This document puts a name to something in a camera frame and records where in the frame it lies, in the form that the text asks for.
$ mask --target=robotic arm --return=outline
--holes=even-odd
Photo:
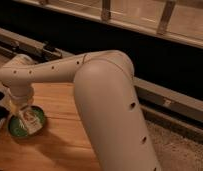
[[[32,83],[74,82],[79,115],[104,171],[160,171],[133,77],[132,62],[120,51],[42,64],[17,55],[0,68],[0,81],[15,104],[32,98]]]

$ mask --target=dark background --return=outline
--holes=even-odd
[[[10,0],[0,0],[0,27],[75,54],[124,51],[137,77],[203,100],[202,49]]]

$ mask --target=white robotic arm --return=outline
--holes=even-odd
[[[33,96],[31,83],[74,82],[75,103],[104,171],[160,171],[133,86],[134,69],[120,51],[86,53],[34,64],[18,55],[0,68],[15,104]]]

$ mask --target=wooden table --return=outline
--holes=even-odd
[[[15,140],[0,132],[0,170],[101,171],[73,99],[72,84],[35,84],[34,105],[47,124],[36,136]]]

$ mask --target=green bowl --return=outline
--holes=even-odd
[[[46,117],[44,115],[44,111],[38,106],[31,106],[35,115],[39,118],[40,123],[42,124],[42,128],[45,125]],[[31,136],[28,134],[24,126],[21,124],[21,120],[17,116],[12,116],[8,123],[8,131],[13,137],[17,138],[26,138]]]

